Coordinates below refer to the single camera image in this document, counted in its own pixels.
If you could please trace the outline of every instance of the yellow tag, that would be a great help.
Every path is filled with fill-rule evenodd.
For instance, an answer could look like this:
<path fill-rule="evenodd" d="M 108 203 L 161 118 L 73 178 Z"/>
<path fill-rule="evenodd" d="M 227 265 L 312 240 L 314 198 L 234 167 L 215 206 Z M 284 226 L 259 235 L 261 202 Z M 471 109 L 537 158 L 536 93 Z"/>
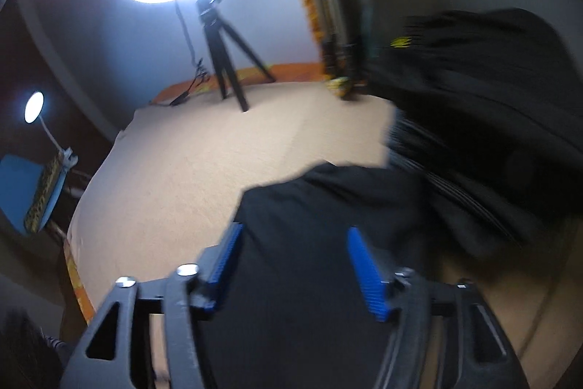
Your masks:
<path fill-rule="evenodd" d="M 393 48 L 407 48 L 411 44 L 411 37 L 397 37 L 391 42 Z"/>

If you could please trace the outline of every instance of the tripod leg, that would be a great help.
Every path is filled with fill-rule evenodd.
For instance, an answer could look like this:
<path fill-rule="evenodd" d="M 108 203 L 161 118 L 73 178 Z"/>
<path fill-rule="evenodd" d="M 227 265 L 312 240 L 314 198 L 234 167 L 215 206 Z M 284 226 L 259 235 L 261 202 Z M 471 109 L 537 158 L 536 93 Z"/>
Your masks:
<path fill-rule="evenodd" d="M 237 73 L 235 72 L 235 68 L 232 66 L 231 58 L 228 56 L 227 48 L 225 47 L 223 39 L 221 38 L 220 32 L 218 30 L 213 31 L 212 37 L 209 38 L 209 45 L 212 45 L 215 49 L 215 53 L 218 57 L 217 59 L 224 67 L 228 81 L 231 82 L 232 90 L 239 101 L 241 109 L 243 112 L 246 112 L 249 110 L 249 104 L 247 104 L 247 100 L 245 99 L 245 95 L 243 94 L 243 90 L 239 84 L 239 79 L 237 78 Z"/>
<path fill-rule="evenodd" d="M 253 63 L 263 72 L 263 74 L 270 79 L 271 82 L 276 81 L 275 77 L 270 73 L 270 71 L 265 67 L 263 62 L 259 59 L 259 57 L 255 54 L 251 47 L 245 43 L 245 40 L 235 32 L 235 29 L 231 27 L 229 24 L 224 22 L 223 20 L 220 21 L 221 26 L 225 29 L 225 31 L 229 34 L 229 36 L 237 43 L 237 45 L 247 54 L 247 56 L 253 61 Z"/>
<path fill-rule="evenodd" d="M 227 88 L 226 88 L 225 83 L 224 83 L 223 66 L 222 66 L 221 62 L 219 61 L 219 56 L 217 55 L 217 52 L 215 51 L 214 44 L 211 42 L 212 34 L 210 34 L 207 31 L 207 29 L 208 29 L 208 27 L 206 27 L 206 26 L 203 29 L 205 31 L 206 43 L 209 46 L 209 53 L 211 54 L 211 61 L 213 62 L 213 68 L 215 69 L 215 75 L 217 77 L 217 81 L 219 82 L 220 95 L 221 95 L 221 98 L 223 98 L 225 100 L 227 98 Z"/>

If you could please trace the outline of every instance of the black garment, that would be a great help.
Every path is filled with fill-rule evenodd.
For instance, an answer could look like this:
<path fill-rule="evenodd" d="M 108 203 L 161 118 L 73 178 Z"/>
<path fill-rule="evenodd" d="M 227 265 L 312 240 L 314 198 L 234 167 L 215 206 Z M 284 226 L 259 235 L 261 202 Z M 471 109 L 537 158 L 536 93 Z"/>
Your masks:
<path fill-rule="evenodd" d="M 398 264 L 424 272 L 427 236 L 444 232 L 422 177 L 325 164 L 255 188 L 224 308 L 205 323 L 220 389 L 355 389 L 374 384 L 390 327 L 366 309 L 348 252 L 350 226 Z"/>
<path fill-rule="evenodd" d="M 467 251 L 529 242 L 583 211 L 583 82 L 550 26 L 521 9 L 452 11 L 412 18 L 404 36 L 369 68 L 369 87 L 403 111 L 395 163 L 460 192 L 442 188 L 433 206 Z"/>

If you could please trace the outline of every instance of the black foot of tripod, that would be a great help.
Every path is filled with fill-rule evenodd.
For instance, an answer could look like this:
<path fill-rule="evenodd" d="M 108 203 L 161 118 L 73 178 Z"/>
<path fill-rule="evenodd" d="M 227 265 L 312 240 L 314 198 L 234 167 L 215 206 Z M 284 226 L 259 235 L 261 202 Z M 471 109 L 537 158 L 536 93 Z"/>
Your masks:
<path fill-rule="evenodd" d="M 232 66 L 231 58 L 228 55 L 227 47 L 224 44 L 223 38 L 221 37 L 221 29 L 223 29 L 231 39 L 237 43 L 239 48 L 249 57 L 249 59 L 258 67 L 261 72 L 266 76 L 270 82 L 274 82 L 275 77 L 269 72 L 265 67 L 263 62 L 258 58 L 258 56 L 251 50 L 251 48 L 245 43 L 243 38 L 235 32 L 235 30 L 226 22 L 224 22 L 219 17 L 219 12 L 215 7 L 215 3 L 220 2 L 220 0 L 197 0 L 196 6 L 200 14 L 200 20 L 202 21 L 203 30 L 205 31 L 206 42 L 209 46 L 209 52 L 211 53 L 211 60 L 213 62 L 213 67 L 215 68 L 215 75 L 217 76 L 217 81 L 219 82 L 219 88 L 221 96 L 223 99 L 227 97 L 227 88 L 225 83 L 225 78 L 223 74 L 226 75 L 228 81 L 231 83 L 232 90 L 241 105 L 243 112 L 249 110 L 249 104 L 245 99 L 241 85 L 237 78 L 237 73 L 235 68 Z"/>

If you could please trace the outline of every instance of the wall trim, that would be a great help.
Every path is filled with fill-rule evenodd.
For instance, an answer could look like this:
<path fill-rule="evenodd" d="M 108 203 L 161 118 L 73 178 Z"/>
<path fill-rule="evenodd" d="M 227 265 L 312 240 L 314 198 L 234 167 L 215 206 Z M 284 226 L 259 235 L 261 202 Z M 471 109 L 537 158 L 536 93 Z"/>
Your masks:
<path fill-rule="evenodd" d="M 24 19 L 24 23 L 30 32 L 30 36 L 33 38 L 40 54 L 43 56 L 45 62 L 47 62 L 60 85 L 95 127 L 109 141 L 115 141 L 116 136 L 120 131 L 119 128 L 116 128 L 109 119 L 105 117 L 103 112 L 101 112 L 101 109 L 99 109 L 93 100 L 85 93 L 65 62 L 63 62 L 60 55 L 56 52 L 54 45 L 43 29 L 33 1 L 16 0 L 16 3 L 22 18 Z"/>

